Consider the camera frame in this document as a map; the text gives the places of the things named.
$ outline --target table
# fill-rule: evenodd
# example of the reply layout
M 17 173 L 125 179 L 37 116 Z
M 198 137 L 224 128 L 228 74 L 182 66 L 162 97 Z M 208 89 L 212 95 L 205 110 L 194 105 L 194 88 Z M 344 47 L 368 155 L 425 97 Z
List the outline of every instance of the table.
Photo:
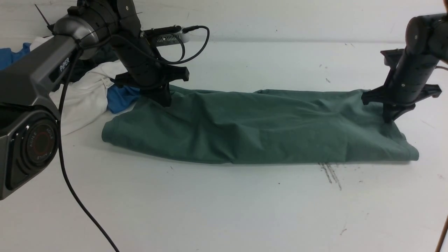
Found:
M 200 42 L 188 43 L 193 52 Z M 187 88 L 349 91 L 383 84 L 401 44 L 211 42 Z M 164 48 L 167 59 L 178 49 Z M 445 89 L 448 73 L 429 83 Z M 397 120 L 410 163 L 204 165 L 101 140 L 112 114 L 63 138 L 69 178 L 122 252 L 433 251 L 448 214 L 448 99 Z M 2 251 L 112 251 L 66 188 L 58 158 L 0 202 Z

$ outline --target cable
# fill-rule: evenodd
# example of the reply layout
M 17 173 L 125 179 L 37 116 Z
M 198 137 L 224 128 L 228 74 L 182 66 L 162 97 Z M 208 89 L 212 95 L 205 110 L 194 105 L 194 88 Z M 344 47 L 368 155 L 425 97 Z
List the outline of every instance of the cable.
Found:
M 182 56 L 181 56 L 181 58 L 178 60 L 178 61 L 176 61 L 176 62 L 180 62 L 181 60 L 183 60 L 184 59 L 184 57 L 185 57 L 185 44 L 184 44 L 184 42 L 177 36 L 177 35 L 174 35 L 173 33 L 167 33 L 167 34 L 170 34 L 171 36 L 173 36 L 174 38 L 176 38 L 177 39 L 177 41 L 179 42 L 179 44 L 181 44 L 181 47 L 182 47 Z M 152 43 L 156 43 L 155 42 L 155 40 L 156 40 L 157 38 L 155 37 L 155 38 L 153 38 L 153 41 L 152 41 Z M 167 61 L 165 58 L 163 58 L 162 57 L 162 55 L 160 54 L 160 52 L 157 50 L 157 52 L 158 52 L 158 54 L 159 54 L 159 56 L 160 56 L 160 58 L 161 58 L 161 60 L 163 60 L 163 61 Z
M 436 66 L 435 69 L 443 69 L 443 70 L 447 70 L 448 71 L 448 67 L 444 67 L 444 66 Z
M 202 48 L 193 56 L 191 56 L 190 58 L 183 60 L 183 61 L 167 61 L 167 60 L 159 60 L 149 54 L 147 54 L 146 52 L 144 52 L 142 49 L 138 48 L 138 46 L 136 46 L 134 43 L 132 43 L 131 41 L 129 41 L 129 39 L 127 39 L 126 37 L 123 37 L 119 34 L 114 34 L 112 35 L 112 37 L 118 37 L 121 38 L 122 40 L 124 40 L 126 43 L 128 43 L 130 46 L 132 46 L 134 49 L 136 49 L 137 51 L 139 51 L 141 54 L 145 55 L 146 57 L 148 57 L 149 59 L 151 59 L 152 61 L 158 62 L 160 64 L 165 64 L 165 65 L 179 65 L 179 64 L 183 64 L 186 62 L 191 61 L 192 59 L 196 58 L 197 56 L 199 56 L 199 54 L 201 54 L 205 47 L 208 44 L 208 40 L 210 39 L 210 29 L 207 26 L 192 26 L 192 27 L 187 27 L 183 29 L 184 33 L 188 33 L 192 30 L 197 30 L 197 29 L 205 29 L 207 31 L 207 37 L 205 39 L 204 45 L 202 46 Z
M 69 73 L 67 76 L 67 80 L 64 82 L 64 87 L 62 89 L 62 93 L 60 96 L 60 101 L 59 101 L 59 112 L 62 116 L 62 109 L 64 108 L 64 100 L 65 100 L 65 94 L 67 93 L 67 87 L 69 86 L 69 80 L 70 77 L 73 73 L 73 69 L 75 68 L 76 62 L 78 61 L 78 59 L 81 57 L 82 53 L 84 52 L 83 49 L 80 49 L 78 51 L 78 53 L 75 56 L 75 60 L 73 61 L 72 65 L 70 66 L 69 69 Z M 101 231 L 101 233 L 103 233 L 104 237 L 106 237 L 106 239 L 108 240 L 108 242 L 110 243 L 110 245 L 113 247 L 113 249 L 115 250 L 115 252 L 120 252 L 118 250 L 118 248 L 115 246 L 114 242 L 112 241 L 112 239 L 109 237 L 109 235 L 106 233 L 106 231 L 103 229 L 103 227 L 95 220 L 95 218 L 92 216 L 92 214 L 86 209 L 86 207 L 84 206 L 84 204 L 81 202 L 81 200 L 78 198 L 78 196 L 76 195 L 75 190 L 72 187 L 72 184 L 69 181 L 69 178 L 67 176 L 67 171 L 65 170 L 65 163 L 64 163 L 64 154 L 62 152 L 62 136 L 61 136 L 61 120 L 57 121 L 57 126 L 58 126 L 58 138 L 59 138 L 59 159 L 60 159 L 60 168 L 62 170 L 62 175 L 64 176 L 64 180 L 65 183 L 67 184 L 67 187 L 69 188 L 70 192 L 73 195 L 73 198 L 75 198 L 76 202 L 78 203 L 78 205 L 82 208 L 82 210 L 86 213 L 86 215 L 92 220 L 92 222 L 95 224 L 95 226 Z
M 182 47 L 182 56 L 181 56 L 181 58 L 180 58 L 178 61 L 176 61 L 176 62 L 180 62 L 180 61 L 183 60 L 184 57 L 185 57 L 185 44 L 184 44 L 184 41 L 182 41 L 182 40 L 179 38 L 179 36 L 174 35 L 173 33 L 169 33 L 169 34 L 170 34 L 171 36 L 175 37 L 175 38 L 177 39 L 177 41 L 179 42 L 179 44 L 181 44 L 181 47 Z

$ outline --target white wall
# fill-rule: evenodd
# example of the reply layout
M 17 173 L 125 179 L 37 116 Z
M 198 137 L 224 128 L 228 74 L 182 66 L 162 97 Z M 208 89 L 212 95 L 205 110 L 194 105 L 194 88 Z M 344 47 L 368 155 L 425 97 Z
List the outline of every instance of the white wall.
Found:
M 143 28 L 204 24 L 230 41 L 403 42 L 410 18 L 444 12 L 442 0 L 134 0 Z M 76 0 L 0 0 L 0 47 L 47 35 Z

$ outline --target robotic arm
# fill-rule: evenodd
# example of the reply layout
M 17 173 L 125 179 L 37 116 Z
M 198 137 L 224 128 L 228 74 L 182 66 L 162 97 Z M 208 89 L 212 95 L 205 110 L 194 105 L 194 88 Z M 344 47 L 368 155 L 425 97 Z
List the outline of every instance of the robotic arm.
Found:
M 132 0 L 91 0 L 67 12 L 54 24 L 52 39 L 0 71 L 0 200 L 54 158 L 60 142 L 61 108 L 49 93 L 78 59 L 89 59 L 98 47 L 110 43 L 128 70 L 117 75 L 116 83 L 138 87 L 142 95 L 162 106 L 171 103 L 169 82 L 189 79 L 186 67 L 166 64 L 169 61 L 160 56 L 155 43 L 148 43 L 148 37 L 180 27 L 141 31 Z
M 189 27 L 184 32 L 204 28 Z M 54 25 L 55 36 L 30 54 L 0 71 L 0 200 L 40 173 L 54 158 L 60 144 L 60 111 L 49 92 L 78 59 L 91 58 L 110 43 L 128 70 L 116 84 L 138 87 L 144 96 L 169 106 L 169 82 L 188 81 L 186 67 L 161 57 L 148 36 L 178 32 L 180 27 L 141 31 L 132 0 L 90 0 L 70 7 Z M 415 108 L 415 103 L 438 97 L 439 86 L 427 85 L 440 60 L 448 60 L 446 13 L 414 17 L 406 31 L 406 48 L 382 51 L 390 66 L 383 86 L 365 92 L 364 104 L 383 103 L 385 122 Z
M 446 13 L 412 18 L 406 28 L 406 48 L 381 52 L 390 67 L 383 86 L 362 95 L 364 105 L 383 103 L 385 122 L 396 120 L 430 96 L 439 97 L 438 85 L 426 84 L 440 60 L 448 60 Z

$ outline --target pile of clothes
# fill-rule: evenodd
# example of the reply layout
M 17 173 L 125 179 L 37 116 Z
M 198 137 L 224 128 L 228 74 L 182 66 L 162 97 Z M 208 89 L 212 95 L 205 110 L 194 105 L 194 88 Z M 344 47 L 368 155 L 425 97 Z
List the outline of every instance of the pile of clothes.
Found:
M 52 36 L 36 38 L 33 43 L 24 43 L 22 50 L 12 52 L 0 49 L 0 70 L 18 61 Z M 127 109 L 139 96 L 139 89 L 114 85 L 117 74 L 127 70 L 118 60 L 112 48 L 106 45 L 89 60 L 79 60 L 69 80 L 62 113 L 62 135 L 67 135 L 95 121 L 106 110 L 113 114 Z M 59 106 L 62 88 L 56 86 L 50 93 L 51 100 Z
M 13 53 L 12 64 L 48 38 Z M 93 122 L 107 109 L 133 110 L 105 123 L 102 139 L 113 145 L 168 159 L 208 164 L 299 164 L 418 160 L 395 123 L 384 123 L 380 103 L 364 106 L 365 90 L 254 93 L 188 90 L 171 86 L 172 106 L 163 107 L 139 90 L 114 85 L 126 72 L 110 47 L 79 61 L 65 98 L 62 135 Z M 50 93 L 59 105 L 61 88 Z

